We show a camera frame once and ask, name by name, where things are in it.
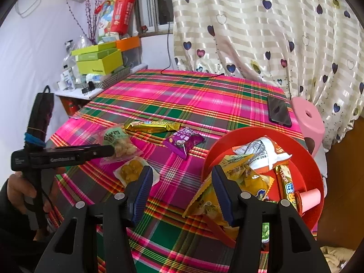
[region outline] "green label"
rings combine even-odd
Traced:
[[[128,137],[128,135],[123,131],[121,127],[110,128],[104,134],[104,145],[113,145],[116,140],[124,139]]]

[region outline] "window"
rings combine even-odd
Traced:
[[[165,34],[170,23],[172,32],[172,0],[137,0],[141,33],[147,35]]]

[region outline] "wooden floor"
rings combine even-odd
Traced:
[[[320,245],[356,249],[364,237],[364,118],[326,153],[328,194],[318,223]]]

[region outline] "hand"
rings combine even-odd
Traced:
[[[56,174],[63,174],[65,172],[66,169],[64,167],[56,169]],[[53,185],[49,193],[49,199],[52,202],[56,200],[58,190],[58,184],[56,182],[56,178],[54,178]],[[7,194],[11,204],[22,214],[25,214],[27,209],[24,205],[24,196],[35,198],[37,192],[33,185],[23,177],[21,172],[18,171],[12,174],[8,179]],[[44,212],[50,212],[52,210],[51,204],[48,200],[45,201],[43,210]]]

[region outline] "pink paper cup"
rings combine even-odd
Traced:
[[[318,189],[300,193],[295,192],[297,201],[297,211],[302,216],[306,211],[318,205],[321,201],[321,193]]]

